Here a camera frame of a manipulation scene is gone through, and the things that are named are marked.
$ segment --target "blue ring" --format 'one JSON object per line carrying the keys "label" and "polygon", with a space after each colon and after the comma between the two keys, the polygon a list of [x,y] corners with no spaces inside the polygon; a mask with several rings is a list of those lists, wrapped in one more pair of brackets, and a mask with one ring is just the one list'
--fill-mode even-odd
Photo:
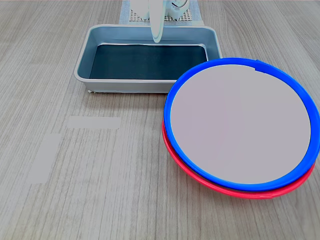
{"label": "blue ring", "polygon": [[[171,108],[180,87],[193,75],[202,70],[220,65],[243,65],[256,71],[274,76],[288,84],[301,98],[310,120],[310,142],[302,161],[288,174],[269,182],[257,184],[235,183],[215,177],[194,164],[179,147],[171,127]],[[302,177],[315,163],[320,150],[320,117],[317,107],[306,90],[291,76],[280,69],[259,60],[246,58],[220,58],[201,63],[185,72],[173,85],[164,105],[164,126],[168,139],[179,157],[196,173],[221,186],[248,192],[263,192],[284,187]]]}

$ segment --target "wood grain surface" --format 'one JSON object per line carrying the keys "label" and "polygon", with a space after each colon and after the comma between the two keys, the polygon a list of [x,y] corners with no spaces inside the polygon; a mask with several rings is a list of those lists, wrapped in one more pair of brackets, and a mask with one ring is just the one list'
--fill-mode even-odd
{"label": "wood grain surface", "polygon": [[[88,28],[121,1],[0,1],[1,240],[319,240],[320,166],[272,200],[231,198],[180,170],[161,135],[164,94],[88,93],[73,77]],[[318,1],[200,1],[224,57],[296,78],[320,108]],[[119,129],[68,128],[70,116]],[[47,134],[61,141],[46,183],[26,180]]]}

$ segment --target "stacked plates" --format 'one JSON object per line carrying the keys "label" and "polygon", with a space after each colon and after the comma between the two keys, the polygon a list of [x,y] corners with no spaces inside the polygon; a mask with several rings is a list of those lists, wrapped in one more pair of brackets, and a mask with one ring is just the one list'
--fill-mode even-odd
{"label": "stacked plates", "polygon": [[281,70],[244,58],[207,61],[182,75],[167,96],[162,133],[192,178],[249,199],[298,188],[320,149],[308,93]]}

